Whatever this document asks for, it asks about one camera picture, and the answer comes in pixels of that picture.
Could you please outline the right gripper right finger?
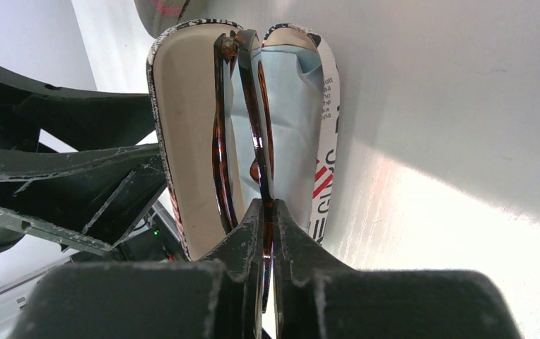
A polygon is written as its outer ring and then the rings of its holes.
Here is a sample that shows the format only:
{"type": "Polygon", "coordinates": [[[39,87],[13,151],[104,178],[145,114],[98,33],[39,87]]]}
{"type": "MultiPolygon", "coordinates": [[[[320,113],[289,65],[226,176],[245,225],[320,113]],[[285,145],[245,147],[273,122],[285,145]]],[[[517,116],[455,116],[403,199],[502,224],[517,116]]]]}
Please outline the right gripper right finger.
{"type": "Polygon", "coordinates": [[[473,270],[356,270],[274,203],[279,338],[519,338],[500,290],[473,270]]]}

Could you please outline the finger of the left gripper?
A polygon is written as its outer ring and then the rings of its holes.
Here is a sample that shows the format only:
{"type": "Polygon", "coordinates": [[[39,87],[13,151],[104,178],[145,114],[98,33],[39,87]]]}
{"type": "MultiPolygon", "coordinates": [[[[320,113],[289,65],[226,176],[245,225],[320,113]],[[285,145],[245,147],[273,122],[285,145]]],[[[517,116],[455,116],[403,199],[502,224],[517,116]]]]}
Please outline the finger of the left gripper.
{"type": "Polygon", "coordinates": [[[79,151],[118,148],[154,129],[146,94],[57,87],[0,66],[0,148],[37,152],[41,130],[79,151]]]}

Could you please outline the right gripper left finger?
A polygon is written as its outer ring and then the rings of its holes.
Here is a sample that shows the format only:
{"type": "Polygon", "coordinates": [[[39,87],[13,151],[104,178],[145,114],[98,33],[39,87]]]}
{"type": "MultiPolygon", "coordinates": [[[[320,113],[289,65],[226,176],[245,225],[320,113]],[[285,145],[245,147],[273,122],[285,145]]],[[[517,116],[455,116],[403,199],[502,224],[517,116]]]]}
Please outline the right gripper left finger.
{"type": "Polygon", "coordinates": [[[263,338],[263,204],[197,261],[51,270],[12,338],[263,338]]]}

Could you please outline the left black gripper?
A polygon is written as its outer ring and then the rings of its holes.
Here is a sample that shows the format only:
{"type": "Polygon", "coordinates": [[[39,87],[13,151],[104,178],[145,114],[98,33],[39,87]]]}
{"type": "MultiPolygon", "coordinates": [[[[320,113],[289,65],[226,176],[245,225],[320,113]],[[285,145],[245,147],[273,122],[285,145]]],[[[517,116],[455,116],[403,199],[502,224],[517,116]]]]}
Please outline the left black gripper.
{"type": "Polygon", "coordinates": [[[156,144],[75,153],[0,149],[0,254],[26,234],[109,252],[164,188],[156,144]]]}

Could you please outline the brown tortoise sunglasses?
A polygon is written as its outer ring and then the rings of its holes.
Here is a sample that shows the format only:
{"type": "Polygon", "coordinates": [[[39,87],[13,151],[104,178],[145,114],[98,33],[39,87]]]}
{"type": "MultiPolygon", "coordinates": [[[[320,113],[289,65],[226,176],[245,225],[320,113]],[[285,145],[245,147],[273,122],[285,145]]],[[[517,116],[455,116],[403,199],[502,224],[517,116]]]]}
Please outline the brown tortoise sunglasses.
{"type": "Polygon", "coordinates": [[[262,291],[266,311],[272,264],[274,160],[262,44],[255,30],[231,30],[213,43],[214,95],[212,167],[225,233],[237,227],[236,195],[257,187],[262,200],[262,291]]]}

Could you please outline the flag print glasses case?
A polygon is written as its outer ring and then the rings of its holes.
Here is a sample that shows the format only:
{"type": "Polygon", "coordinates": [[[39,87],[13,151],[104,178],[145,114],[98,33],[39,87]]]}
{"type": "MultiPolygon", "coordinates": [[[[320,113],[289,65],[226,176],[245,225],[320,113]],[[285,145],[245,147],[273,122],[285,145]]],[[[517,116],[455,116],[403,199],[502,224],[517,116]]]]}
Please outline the flag print glasses case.
{"type": "MultiPolygon", "coordinates": [[[[220,34],[239,29],[229,20],[204,18],[180,23],[159,35],[146,62],[156,134],[180,243],[193,261],[212,250],[226,234],[213,183],[213,43],[220,34]]],[[[323,37],[293,23],[269,28],[261,44],[262,49],[275,45],[303,47],[317,52],[322,62],[322,113],[312,212],[310,228],[303,230],[321,242],[327,230],[339,131],[336,61],[323,37]]]]}

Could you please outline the brown striped glasses case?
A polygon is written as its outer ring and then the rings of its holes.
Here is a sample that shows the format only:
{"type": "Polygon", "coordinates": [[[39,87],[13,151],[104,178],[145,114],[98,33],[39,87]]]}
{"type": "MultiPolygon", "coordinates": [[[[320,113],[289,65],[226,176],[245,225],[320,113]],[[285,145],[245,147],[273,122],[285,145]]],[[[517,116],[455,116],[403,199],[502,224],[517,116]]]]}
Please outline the brown striped glasses case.
{"type": "Polygon", "coordinates": [[[157,38],[168,28],[201,17],[206,0],[134,0],[134,4],[147,33],[157,38]]]}

